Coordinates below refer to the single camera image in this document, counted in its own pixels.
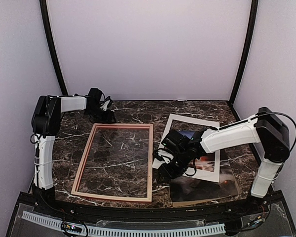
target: black cable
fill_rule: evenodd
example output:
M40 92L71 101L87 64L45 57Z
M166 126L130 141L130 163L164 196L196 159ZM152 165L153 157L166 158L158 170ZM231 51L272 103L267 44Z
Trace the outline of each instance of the black cable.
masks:
M36 137L37 138L37 141L35 142L33 142L32 141L32 138L33 137ZM40 138L42 137L42 134L40 135L40 136L38 136L36 133L33 133L31 136L30 136L30 143L32 143L32 144L36 144L39 140L40 140Z
M270 113L263 113L263 114L260 114L260 115L257 115L253 118L251 118L251 120L253 119L257 119L257 118L260 118L260 117L263 117L263 116L266 116L266 115L281 115L281 116L284 116L284 117L287 117L290 121L292 121L294 127L295 127L295 131L296 131L296 122L294 121L294 119L292 119L290 116L288 116L287 114L284 114L284 113L280 113L280 112L270 112ZM295 134L295 140L290 148L290 152L292 152L294 146L296 144L296 134Z
M195 165L195 160L196 160L196 158L194 158L194 160L193 160L194 174L187 174L187 173L184 172L184 174L186 176L188 176L188 177L193 177L196 174L196 172L197 172L196 165Z

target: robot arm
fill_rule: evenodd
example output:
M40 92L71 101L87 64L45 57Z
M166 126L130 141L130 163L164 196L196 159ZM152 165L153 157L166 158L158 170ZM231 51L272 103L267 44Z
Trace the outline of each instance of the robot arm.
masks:
M266 107L260 108L256 115L245 120L195 132L191 139L171 130L162 144L174 158L159 167L161 177L170 180L181 176L192 160L208 153L248 143L261 143L265 155L253 182L251 195L263 198L290 155L289 130L275 115L267 115L271 112Z
M108 110L112 104L110 97L101 103L103 93L92 88L86 96L41 96L32 118L35 143L34 185L40 189L53 188L52 150L55 136L60 130L61 114L69 111L82 111L90 115L94 122L116 122L114 113Z

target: wooden picture frame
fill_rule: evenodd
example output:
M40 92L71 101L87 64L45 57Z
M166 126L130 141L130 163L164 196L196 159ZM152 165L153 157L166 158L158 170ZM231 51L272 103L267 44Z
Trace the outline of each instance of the wooden picture frame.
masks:
M98 195L90 193L82 193L78 191L81 177L87 162L87 158L92 146L92 141L96 134L96 130L100 128L107 129L148 129L149 130L149 140L148 140L148 177L147 177L147 197L118 197L118 196L107 196L107 195ZM98 124L95 123L91 129L87 144L85 146L79 168L77 170L73 188L71 191L72 195L78 195L87 198L95 199L104 199L112 201L133 201L133 202L151 202L152 196L152 152L153 152L153 125L152 124L127 124L127 123L116 123L116 124Z

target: black frame edge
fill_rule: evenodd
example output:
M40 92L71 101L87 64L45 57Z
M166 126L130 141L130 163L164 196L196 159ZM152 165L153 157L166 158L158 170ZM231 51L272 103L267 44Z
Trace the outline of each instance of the black frame edge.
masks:
M39 0L39 4L40 4L41 16L43 19L47 44L48 44L48 48L49 48L49 53L50 53L50 57L53 62L53 65L54 65L54 70L56 73L57 81L58 81L58 84L59 84L62 94L68 95L68 91L67 91L67 88L65 85L65 81L64 81L61 69L60 69L60 64L59 64L57 53L56 53L56 48L55 48L54 39L53 39L53 35L52 35L51 27L50 27L50 22L49 22L49 17L48 17L48 9L47 9L46 0Z
M252 0L251 2L251 9L250 9L250 16L249 16L249 22L248 22L248 28L247 28L247 34L246 34L246 39L245 39L245 43L243 46L243 51L242 51L242 55L241 55L241 59L240 59L240 63L239 63L239 68L238 68L238 72L237 72L237 76L235 79L235 83L233 85L233 89L231 92L231 96L229 99L229 103L231 103L232 105L234 104L238 91L239 91L239 87L240 87L240 83L243 77L243 73L246 67L246 63L247 63L247 59L248 59L248 55L249 55L249 51L250 51L250 45L251 45L251 41L252 41L252 36L253 36L253 30L255 27L255 22L256 22L256 16L257 16L257 11L258 11L258 2L259 0Z

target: white wall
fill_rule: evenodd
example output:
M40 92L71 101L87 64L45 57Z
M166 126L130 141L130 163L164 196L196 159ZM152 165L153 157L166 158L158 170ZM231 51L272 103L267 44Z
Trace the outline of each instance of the white wall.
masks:
M0 237L34 174L29 136L38 97L59 93L39 1L0 0Z
M235 108L241 118L262 106L296 121L296 1L260 1L251 51ZM294 127L290 127L291 141ZM282 189L296 225L296 148L280 173Z
M70 94L228 100L250 0L49 0Z

